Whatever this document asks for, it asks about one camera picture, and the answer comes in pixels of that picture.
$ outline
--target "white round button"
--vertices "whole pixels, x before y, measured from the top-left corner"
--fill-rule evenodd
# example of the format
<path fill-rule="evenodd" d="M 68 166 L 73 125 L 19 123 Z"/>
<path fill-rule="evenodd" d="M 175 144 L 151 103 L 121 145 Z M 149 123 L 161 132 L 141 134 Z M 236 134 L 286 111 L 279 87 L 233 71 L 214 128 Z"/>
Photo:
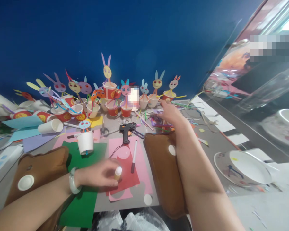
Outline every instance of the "white round button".
<path fill-rule="evenodd" d="M 20 191 L 26 191 L 31 188 L 33 184 L 34 177 L 32 175 L 26 175 L 18 181 L 18 189 Z"/>

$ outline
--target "power strip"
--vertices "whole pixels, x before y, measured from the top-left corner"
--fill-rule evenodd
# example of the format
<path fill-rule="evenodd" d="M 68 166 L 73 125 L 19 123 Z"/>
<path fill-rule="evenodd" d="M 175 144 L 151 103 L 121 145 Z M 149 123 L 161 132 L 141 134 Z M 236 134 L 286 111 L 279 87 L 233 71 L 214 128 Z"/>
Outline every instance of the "power strip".
<path fill-rule="evenodd" d="M 0 154 L 0 182 L 23 153 L 22 145 L 7 147 Z"/>

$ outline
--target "green paper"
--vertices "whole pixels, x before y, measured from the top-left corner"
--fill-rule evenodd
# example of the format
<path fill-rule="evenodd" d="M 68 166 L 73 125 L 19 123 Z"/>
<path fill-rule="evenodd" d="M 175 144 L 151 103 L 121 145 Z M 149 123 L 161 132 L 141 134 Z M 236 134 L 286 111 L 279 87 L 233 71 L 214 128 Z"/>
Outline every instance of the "green paper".
<path fill-rule="evenodd" d="M 80 155 L 78 144 L 63 142 L 62 146 L 69 148 L 69 157 L 66 163 L 67 169 L 70 172 L 73 167 L 83 168 L 95 164 L 102 160 L 106 152 L 106 143 L 94 143 L 94 152 L 86 155 Z M 60 217 L 59 225 L 91 228 L 93 213 L 96 203 L 98 189 L 92 187 L 83 187 L 80 193 L 69 198 L 66 203 L 72 202 L 66 208 Z"/>

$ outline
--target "hand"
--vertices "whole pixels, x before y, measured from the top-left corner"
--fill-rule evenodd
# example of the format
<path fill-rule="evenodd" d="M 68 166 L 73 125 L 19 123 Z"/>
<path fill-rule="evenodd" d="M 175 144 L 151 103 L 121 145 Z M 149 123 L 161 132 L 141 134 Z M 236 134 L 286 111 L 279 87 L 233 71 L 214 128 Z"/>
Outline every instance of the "hand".
<path fill-rule="evenodd" d="M 116 187 L 118 181 L 109 176 L 114 175 L 120 164 L 114 159 L 105 159 L 86 168 L 77 169 L 75 172 L 76 187 L 81 185 L 92 187 Z"/>
<path fill-rule="evenodd" d="M 161 105 L 164 108 L 164 113 L 157 114 L 157 116 L 161 119 L 166 120 L 167 122 L 172 123 L 174 126 L 177 123 L 184 121 L 184 116 L 181 112 L 170 102 L 166 102 L 164 100 L 160 100 Z"/>

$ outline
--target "light blue paper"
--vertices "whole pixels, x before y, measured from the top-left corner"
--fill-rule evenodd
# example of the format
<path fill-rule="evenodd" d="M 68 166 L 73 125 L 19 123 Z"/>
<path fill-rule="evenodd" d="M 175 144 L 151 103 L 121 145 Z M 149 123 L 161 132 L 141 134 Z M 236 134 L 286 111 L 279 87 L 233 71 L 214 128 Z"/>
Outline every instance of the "light blue paper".
<path fill-rule="evenodd" d="M 40 135 L 41 133 L 38 131 L 38 126 L 29 127 L 29 128 L 21 128 L 13 133 L 10 138 L 10 142 L 15 140 L 22 140 L 32 136 Z"/>
<path fill-rule="evenodd" d="M 40 120 L 40 118 L 37 115 L 7 120 L 7 121 L 3 121 L 3 123 L 14 129 L 36 127 L 36 126 L 43 124 L 43 122 Z"/>

